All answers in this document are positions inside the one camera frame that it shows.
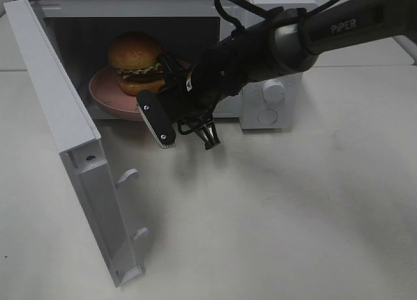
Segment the hamburger bun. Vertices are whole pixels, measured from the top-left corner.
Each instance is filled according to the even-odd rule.
[[[115,68],[137,70],[151,67],[165,48],[152,36],[131,31],[116,38],[109,49],[110,64]]]
[[[164,51],[155,38],[143,32],[117,37],[109,48],[108,57],[117,71],[116,81],[121,90],[132,96],[144,89],[157,93],[165,81],[156,58]]]

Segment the white microwave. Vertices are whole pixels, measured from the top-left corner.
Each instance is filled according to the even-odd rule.
[[[140,212],[123,214],[118,194],[137,170],[112,177],[94,120],[114,117],[91,100],[89,80],[108,64],[110,42],[131,30],[154,35],[192,63],[233,30],[213,1],[15,0],[5,5],[58,153],[116,286],[143,273],[152,230]],[[248,1],[265,9],[317,6],[314,0]],[[224,8],[246,27],[259,21],[232,3]],[[288,128],[301,76],[251,83],[239,96],[219,103],[214,116],[239,118],[242,128]]]

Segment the pink plate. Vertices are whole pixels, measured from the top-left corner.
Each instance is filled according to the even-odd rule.
[[[113,67],[103,68],[96,73],[91,78],[89,88],[94,101],[106,113],[119,119],[143,121],[136,107],[136,97],[127,95],[119,88]]]

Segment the table surface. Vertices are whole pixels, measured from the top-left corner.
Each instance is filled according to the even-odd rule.
[[[147,272],[113,286],[25,72],[0,73],[1,299],[416,299],[416,67],[315,68],[290,132],[97,122]]]

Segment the open microwave door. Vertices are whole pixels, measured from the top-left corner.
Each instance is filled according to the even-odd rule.
[[[147,228],[140,216],[132,229],[123,219],[117,187],[100,134],[42,27],[44,20],[27,0],[5,4],[18,46],[44,111],[59,155],[116,286],[143,272],[141,245]]]

